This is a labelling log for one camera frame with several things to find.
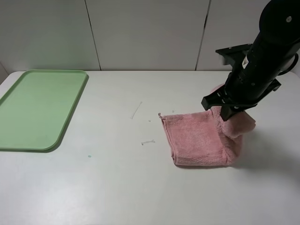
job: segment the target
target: folded towel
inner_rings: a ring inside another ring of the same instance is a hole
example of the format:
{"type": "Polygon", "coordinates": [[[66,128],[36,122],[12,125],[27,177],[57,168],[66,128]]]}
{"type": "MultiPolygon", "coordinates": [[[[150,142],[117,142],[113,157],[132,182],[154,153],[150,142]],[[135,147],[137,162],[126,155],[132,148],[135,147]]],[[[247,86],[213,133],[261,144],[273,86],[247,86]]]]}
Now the folded towel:
{"type": "Polygon", "coordinates": [[[221,107],[183,115],[161,116],[175,165],[231,165],[240,155],[242,134],[255,128],[246,112],[228,121],[220,117],[221,107]]]}

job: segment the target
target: green tray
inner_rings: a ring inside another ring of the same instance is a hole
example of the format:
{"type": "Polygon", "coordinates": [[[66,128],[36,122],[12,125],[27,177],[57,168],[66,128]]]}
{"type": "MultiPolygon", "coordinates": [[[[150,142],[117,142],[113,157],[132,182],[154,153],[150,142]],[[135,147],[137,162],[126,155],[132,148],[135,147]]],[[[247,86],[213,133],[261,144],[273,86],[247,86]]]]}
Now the green tray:
{"type": "Polygon", "coordinates": [[[0,151],[55,150],[88,78],[77,70],[23,73],[0,99],[0,151]]]}

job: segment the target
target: white table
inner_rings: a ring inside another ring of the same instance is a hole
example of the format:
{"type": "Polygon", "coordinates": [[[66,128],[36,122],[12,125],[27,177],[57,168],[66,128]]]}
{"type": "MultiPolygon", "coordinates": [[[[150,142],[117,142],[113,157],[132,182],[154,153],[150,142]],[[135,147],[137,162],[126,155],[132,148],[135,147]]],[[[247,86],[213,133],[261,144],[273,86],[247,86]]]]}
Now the white table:
{"type": "MultiPolygon", "coordinates": [[[[6,79],[0,96],[21,74],[6,79]]],[[[228,72],[88,74],[58,149],[0,152],[1,225],[300,224],[295,74],[248,110],[257,127],[235,167],[213,169],[174,166],[158,113],[203,111],[202,97],[228,72]]]]}

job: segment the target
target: cable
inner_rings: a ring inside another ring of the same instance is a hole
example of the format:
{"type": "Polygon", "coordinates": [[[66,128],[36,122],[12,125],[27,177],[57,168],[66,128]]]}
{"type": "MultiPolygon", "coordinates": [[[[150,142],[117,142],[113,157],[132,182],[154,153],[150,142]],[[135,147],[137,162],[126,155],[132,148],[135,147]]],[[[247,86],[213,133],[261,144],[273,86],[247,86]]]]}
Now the cable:
{"type": "Polygon", "coordinates": [[[278,74],[278,76],[281,76],[283,74],[286,74],[286,73],[290,72],[295,67],[295,65],[297,64],[298,60],[299,60],[299,55],[296,53],[294,61],[292,62],[292,64],[290,65],[290,67],[288,69],[286,69],[285,71],[280,72],[278,74]]]}

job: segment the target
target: label sticker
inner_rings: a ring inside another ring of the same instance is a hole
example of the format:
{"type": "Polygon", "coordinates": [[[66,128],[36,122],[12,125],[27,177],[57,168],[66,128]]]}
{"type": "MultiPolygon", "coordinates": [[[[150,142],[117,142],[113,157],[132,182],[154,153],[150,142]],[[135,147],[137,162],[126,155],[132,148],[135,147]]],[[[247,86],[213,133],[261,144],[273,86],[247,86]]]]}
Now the label sticker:
{"type": "Polygon", "coordinates": [[[244,58],[243,62],[242,62],[242,66],[244,69],[246,69],[246,66],[248,65],[249,61],[247,59],[247,56],[244,58]]]}

